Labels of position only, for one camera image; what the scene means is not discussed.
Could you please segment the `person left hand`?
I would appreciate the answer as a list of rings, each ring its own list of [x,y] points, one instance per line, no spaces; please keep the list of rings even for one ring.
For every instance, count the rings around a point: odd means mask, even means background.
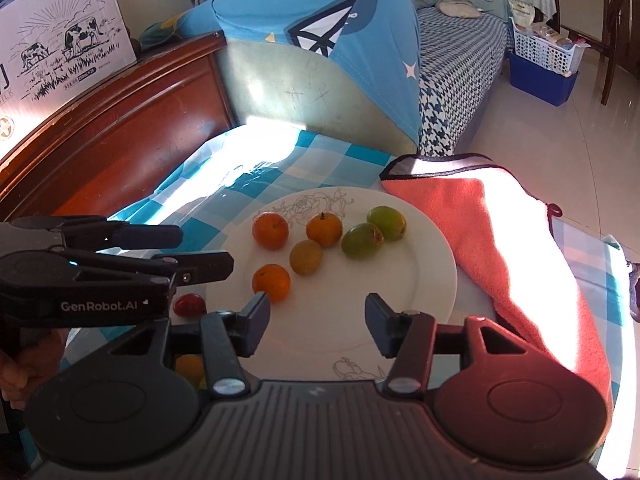
[[[1,353],[2,399],[14,410],[24,410],[30,395],[58,374],[66,347],[68,328],[57,328],[15,360]]]

